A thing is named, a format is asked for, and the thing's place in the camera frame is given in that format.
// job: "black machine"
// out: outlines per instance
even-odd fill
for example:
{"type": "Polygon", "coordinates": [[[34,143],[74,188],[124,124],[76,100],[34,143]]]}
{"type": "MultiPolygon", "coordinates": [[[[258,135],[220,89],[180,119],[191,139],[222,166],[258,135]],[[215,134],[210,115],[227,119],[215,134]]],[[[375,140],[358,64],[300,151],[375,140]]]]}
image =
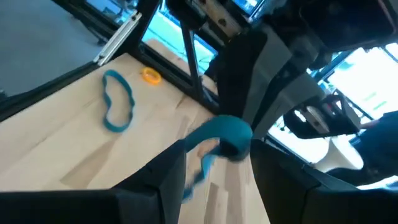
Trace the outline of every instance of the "black machine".
{"type": "MultiPolygon", "coordinates": [[[[89,20],[76,7],[80,2],[55,2],[105,37],[117,29],[102,17],[89,20]]],[[[281,116],[304,139],[358,132],[359,118],[344,97],[326,95],[306,69],[328,65],[336,52],[395,42],[397,1],[265,0],[251,18],[229,0],[167,0],[171,14],[181,22],[191,77],[141,42],[159,4],[139,1],[129,18],[132,32],[119,45],[106,45],[118,46],[107,57],[127,51],[212,112],[234,115],[251,125],[249,156],[272,224],[398,223],[397,192],[359,190],[311,168],[267,137],[281,116]],[[218,96],[201,85],[193,34],[218,51],[205,72],[217,82],[218,96]],[[295,111],[307,120],[299,120],[295,111]]],[[[104,58],[94,63],[106,63],[104,58]]],[[[9,111],[5,116],[16,113],[9,111]]],[[[177,141],[109,190],[0,193],[0,222],[177,223],[185,183],[184,144],[177,141]]],[[[222,140],[221,149],[235,153],[222,140]]]]}

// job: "teal object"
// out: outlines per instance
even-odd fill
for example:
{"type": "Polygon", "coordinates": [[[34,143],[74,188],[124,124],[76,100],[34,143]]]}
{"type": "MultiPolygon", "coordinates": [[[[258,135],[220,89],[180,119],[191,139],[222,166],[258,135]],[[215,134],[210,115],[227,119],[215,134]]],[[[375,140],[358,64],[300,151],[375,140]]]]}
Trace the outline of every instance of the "teal object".
{"type": "Polygon", "coordinates": [[[236,161],[237,157],[244,159],[241,155],[247,154],[247,151],[250,150],[252,136],[253,132],[250,125],[242,119],[230,115],[219,115],[205,122],[185,137],[187,153],[204,140],[219,138],[233,145],[238,150],[238,154],[234,155],[233,158],[223,155],[220,146],[216,146],[204,155],[201,159],[201,170],[194,175],[192,183],[185,187],[183,201],[190,199],[195,186],[208,177],[211,165],[217,156],[226,157],[233,161],[236,161]]]}
{"type": "Polygon", "coordinates": [[[120,75],[115,70],[108,70],[105,72],[104,76],[102,77],[102,84],[104,86],[103,97],[104,97],[104,101],[105,101],[105,105],[106,105],[106,112],[105,112],[105,116],[103,119],[104,126],[105,126],[105,128],[107,128],[108,130],[110,130],[112,132],[121,133],[129,127],[129,125],[132,121],[132,116],[133,116],[132,110],[134,108],[134,105],[136,104],[136,102],[134,101],[134,98],[132,97],[132,89],[131,89],[129,83],[123,78],[123,76],[120,75]],[[128,114],[129,117],[128,117],[127,123],[122,126],[114,125],[108,120],[108,113],[112,107],[112,99],[111,99],[111,97],[109,97],[108,93],[106,92],[106,85],[108,84],[108,81],[107,81],[108,77],[112,77],[112,78],[116,79],[122,85],[122,87],[125,89],[128,97],[129,97],[129,103],[130,103],[130,110],[129,110],[129,114],[128,114]]]}

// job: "robotic claw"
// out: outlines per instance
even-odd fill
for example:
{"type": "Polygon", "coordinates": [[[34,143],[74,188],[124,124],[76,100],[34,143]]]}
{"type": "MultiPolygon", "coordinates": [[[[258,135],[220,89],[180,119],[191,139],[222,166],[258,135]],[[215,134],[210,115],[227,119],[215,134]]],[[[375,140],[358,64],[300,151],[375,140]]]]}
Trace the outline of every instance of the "robotic claw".
{"type": "MultiPolygon", "coordinates": [[[[398,2],[270,0],[252,23],[232,12],[228,0],[166,4],[193,30],[215,24],[224,49],[206,74],[217,81],[221,113],[242,118],[254,131],[252,168],[271,223],[398,223],[397,192],[358,190],[260,140],[281,116],[300,138],[357,132],[359,119],[345,99],[326,96],[306,69],[324,67],[334,52],[396,41],[398,2]],[[306,122],[298,120],[296,110],[306,122]]],[[[109,190],[1,193],[0,220],[177,223],[185,183],[183,145],[177,141],[109,190]]],[[[235,149],[221,141],[221,150],[235,149]]]]}

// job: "window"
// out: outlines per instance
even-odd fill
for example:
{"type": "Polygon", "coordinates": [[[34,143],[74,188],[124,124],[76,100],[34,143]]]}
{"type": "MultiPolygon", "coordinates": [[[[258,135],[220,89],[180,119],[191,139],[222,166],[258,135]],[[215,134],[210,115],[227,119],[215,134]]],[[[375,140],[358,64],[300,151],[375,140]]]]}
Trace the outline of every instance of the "window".
{"type": "Polygon", "coordinates": [[[398,64],[382,49],[358,49],[335,69],[328,81],[377,119],[385,112],[398,110],[397,72],[398,64]]]}

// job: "black metal bar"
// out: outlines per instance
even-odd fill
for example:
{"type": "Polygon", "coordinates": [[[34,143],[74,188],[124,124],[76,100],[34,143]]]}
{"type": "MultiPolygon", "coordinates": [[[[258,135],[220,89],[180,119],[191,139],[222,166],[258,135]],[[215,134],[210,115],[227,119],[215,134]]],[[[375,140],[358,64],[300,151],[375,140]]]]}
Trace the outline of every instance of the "black metal bar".
{"type": "Polygon", "coordinates": [[[181,23],[181,31],[182,37],[184,39],[185,51],[187,53],[189,71],[193,84],[193,91],[196,93],[198,98],[202,98],[203,89],[198,73],[197,55],[195,52],[195,45],[193,44],[193,32],[189,30],[189,28],[183,23],[181,23]]]}
{"type": "Polygon", "coordinates": [[[122,43],[120,48],[113,55],[112,59],[124,54],[129,53],[134,55],[138,51],[138,46],[141,43],[142,37],[148,29],[149,23],[155,15],[161,0],[140,0],[136,7],[137,11],[142,14],[139,19],[138,25],[134,28],[133,32],[122,43]]]}
{"type": "Polygon", "coordinates": [[[313,78],[315,81],[319,82],[320,80],[325,80],[327,79],[330,75],[333,74],[335,68],[339,65],[341,65],[344,60],[350,56],[354,50],[347,50],[345,52],[342,52],[337,56],[334,60],[331,61],[329,65],[327,65],[325,68],[322,69],[322,71],[316,71],[313,78]]]}
{"type": "Polygon", "coordinates": [[[395,58],[395,56],[393,56],[393,54],[392,54],[389,50],[386,49],[386,46],[381,47],[381,49],[383,49],[383,51],[384,51],[388,56],[390,56],[390,58],[393,59],[393,61],[395,61],[396,63],[398,63],[398,59],[395,58]]]}

